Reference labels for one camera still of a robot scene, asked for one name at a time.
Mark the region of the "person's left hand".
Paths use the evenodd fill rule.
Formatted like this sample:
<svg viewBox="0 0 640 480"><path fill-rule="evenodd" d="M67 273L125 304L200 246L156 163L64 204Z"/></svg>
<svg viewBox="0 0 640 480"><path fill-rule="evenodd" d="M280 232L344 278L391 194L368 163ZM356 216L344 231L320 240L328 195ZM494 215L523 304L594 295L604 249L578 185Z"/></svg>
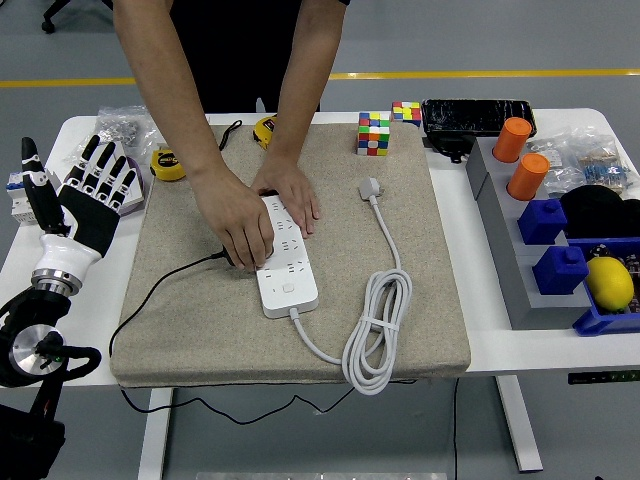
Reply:
<svg viewBox="0 0 640 480"><path fill-rule="evenodd" d="M251 188L258 194L275 191L304 238L315 232L315 224L320 219L319 202L294 157L268 152Z"/></svg>

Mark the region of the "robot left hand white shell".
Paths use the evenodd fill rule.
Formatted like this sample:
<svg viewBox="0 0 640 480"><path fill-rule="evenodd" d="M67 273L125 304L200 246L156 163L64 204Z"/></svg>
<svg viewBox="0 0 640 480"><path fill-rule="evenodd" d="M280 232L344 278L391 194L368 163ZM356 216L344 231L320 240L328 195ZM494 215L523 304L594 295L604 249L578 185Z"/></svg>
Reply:
<svg viewBox="0 0 640 480"><path fill-rule="evenodd" d="M84 278L88 268L106 256L120 221L119 211L137 172L126 169L120 156L107 167L116 144L107 143L97 160L91 159L99 143L93 136L81 160L61 187L53 187L39 159L34 140L21 140L23 185L36 221L43 231L43 256L34 274L58 272L62 277Z"/></svg>

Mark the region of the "person's right hand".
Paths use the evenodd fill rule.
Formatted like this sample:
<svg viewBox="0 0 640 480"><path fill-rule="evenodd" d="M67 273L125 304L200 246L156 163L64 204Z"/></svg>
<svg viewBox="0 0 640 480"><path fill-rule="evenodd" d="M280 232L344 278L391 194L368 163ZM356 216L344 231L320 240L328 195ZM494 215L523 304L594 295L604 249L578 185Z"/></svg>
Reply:
<svg viewBox="0 0 640 480"><path fill-rule="evenodd" d="M259 196L226 166L197 170L189 183L201 215L233 264L247 271L262 267L272 254L274 233Z"/></svg>

